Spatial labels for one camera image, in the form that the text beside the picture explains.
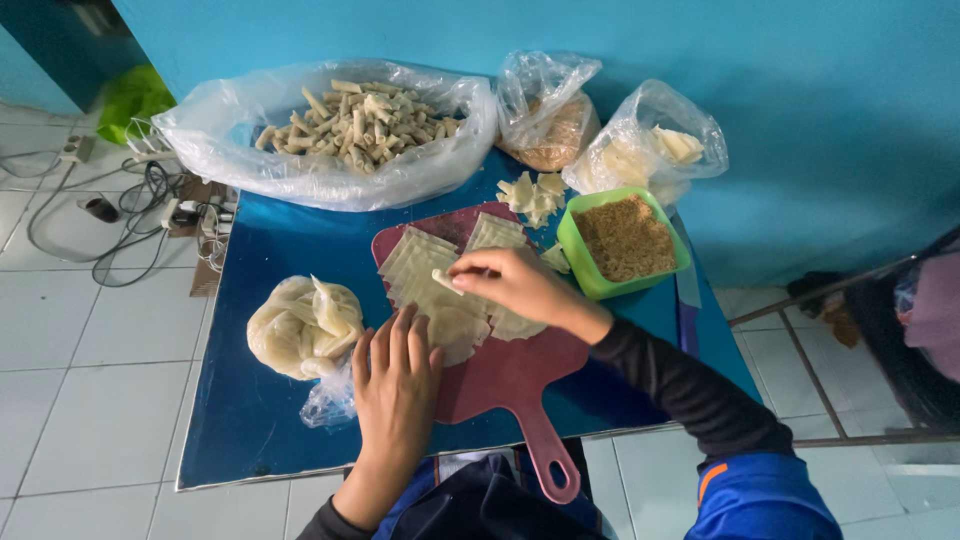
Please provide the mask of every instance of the blue table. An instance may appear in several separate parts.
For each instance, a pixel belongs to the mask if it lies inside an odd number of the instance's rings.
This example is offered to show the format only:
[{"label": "blue table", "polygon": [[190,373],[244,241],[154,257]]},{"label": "blue table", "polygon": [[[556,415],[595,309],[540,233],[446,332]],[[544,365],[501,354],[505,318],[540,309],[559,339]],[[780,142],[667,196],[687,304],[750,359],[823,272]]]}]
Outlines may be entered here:
[{"label": "blue table", "polygon": [[[256,360],[247,347],[247,321],[281,280],[315,275],[352,290],[364,324],[379,327],[391,314],[371,255],[381,230],[444,212],[495,200],[496,183],[526,170],[493,150],[466,184],[446,195],[403,209],[363,213],[310,209],[244,193],[230,236],[204,365],[180,464],[178,489],[290,477],[337,469],[360,451],[360,429],[329,433],[309,429],[300,408],[312,382],[292,380]],[[559,215],[531,234],[553,245]],[[717,305],[697,268],[703,309],[697,318],[702,361],[760,400]],[[617,315],[676,343],[674,280],[605,301]],[[629,387],[606,366],[587,366],[548,385],[546,409],[560,437],[637,430],[669,419],[649,398]],[[464,423],[434,424],[427,451],[442,454],[514,445],[523,437],[512,414],[495,409]]]}]

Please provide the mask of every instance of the white tile floor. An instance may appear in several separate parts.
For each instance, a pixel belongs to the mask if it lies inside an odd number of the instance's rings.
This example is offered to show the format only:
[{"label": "white tile floor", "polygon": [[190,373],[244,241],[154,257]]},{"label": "white tile floor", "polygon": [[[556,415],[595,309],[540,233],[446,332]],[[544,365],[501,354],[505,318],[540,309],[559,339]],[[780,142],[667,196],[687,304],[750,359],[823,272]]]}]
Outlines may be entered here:
[{"label": "white tile floor", "polygon": [[[0,107],[0,155],[53,149],[93,125],[89,117]],[[125,152],[103,140],[95,148],[70,181],[110,170]],[[24,173],[50,163],[15,166]],[[115,196],[131,185],[123,178],[129,175],[115,176],[88,189]],[[171,242],[148,279],[100,287],[83,265],[61,263],[25,242],[24,220],[45,195],[8,188],[38,185],[0,175],[0,540],[296,537],[339,475],[173,491],[213,308],[186,295],[192,250]],[[61,194],[38,231],[51,245],[94,253],[119,230],[88,219],[72,203],[77,195]],[[150,258],[146,250],[125,254],[114,266],[143,268]],[[728,289],[717,296],[734,317],[785,293]],[[803,329],[800,338],[849,433],[908,425],[862,346],[846,350],[820,323],[796,311],[789,317]],[[780,319],[741,326],[734,337],[767,406],[798,438],[833,436],[812,385],[799,377],[803,368]],[[585,452],[594,497],[619,538],[683,537],[696,518],[695,466],[702,458],[691,437],[680,430],[596,437],[585,441]],[[960,445],[799,454],[848,538],[956,537],[960,479],[903,475],[896,466],[960,464]]]}]

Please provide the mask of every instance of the hole in cutting board handle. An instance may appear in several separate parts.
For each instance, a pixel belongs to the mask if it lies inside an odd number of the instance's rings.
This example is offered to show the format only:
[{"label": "hole in cutting board handle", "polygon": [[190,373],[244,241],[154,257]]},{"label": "hole in cutting board handle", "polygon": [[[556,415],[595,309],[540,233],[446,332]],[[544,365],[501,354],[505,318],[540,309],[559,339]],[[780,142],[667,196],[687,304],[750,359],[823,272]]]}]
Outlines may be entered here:
[{"label": "hole in cutting board handle", "polygon": [[552,478],[554,483],[557,484],[557,487],[561,489],[564,489],[566,483],[570,481],[570,479],[566,477],[566,472],[560,465],[560,461],[557,460],[550,462],[550,478]]}]

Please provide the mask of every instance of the orange stripe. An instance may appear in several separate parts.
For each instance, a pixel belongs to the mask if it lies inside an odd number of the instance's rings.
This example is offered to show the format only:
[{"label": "orange stripe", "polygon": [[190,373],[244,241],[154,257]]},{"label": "orange stripe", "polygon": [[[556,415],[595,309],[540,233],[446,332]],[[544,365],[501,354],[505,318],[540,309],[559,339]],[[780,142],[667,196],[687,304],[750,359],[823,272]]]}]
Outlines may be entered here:
[{"label": "orange stripe", "polygon": [[698,508],[700,507],[700,503],[704,501],[704,493],[707,493],[707,484],[709,484],[710,481],[720,473],[726,473],[726,472],[727,472],[726,463],[721,463],[716,467],[713,467],[712,469],[707,471],[707,473],[704,475],[703,481],[700,482],[700,497],[697,498]]}]

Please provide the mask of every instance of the hand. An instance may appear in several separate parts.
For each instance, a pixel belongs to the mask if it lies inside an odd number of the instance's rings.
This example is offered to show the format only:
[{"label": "hand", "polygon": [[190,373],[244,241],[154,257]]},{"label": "hand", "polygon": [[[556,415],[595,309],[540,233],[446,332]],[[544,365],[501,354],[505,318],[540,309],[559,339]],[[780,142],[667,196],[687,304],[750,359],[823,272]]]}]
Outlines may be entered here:
[{"label": "hand", "polygon": [[590,345],[603,339],[613,325],[609,311],[577,294],[530,249],[472,251],[446,272],[457,288],[562,328]]},{"label": "hand", "polygon": [[376,334],[367,329],[353,350],[353,400],[363,446],[333,505],[366,530],[377,528],[406,489],[433,427],[444,351],[428,351],[429,319],[414,318],[416,313],[416,305],[404,307]]}]

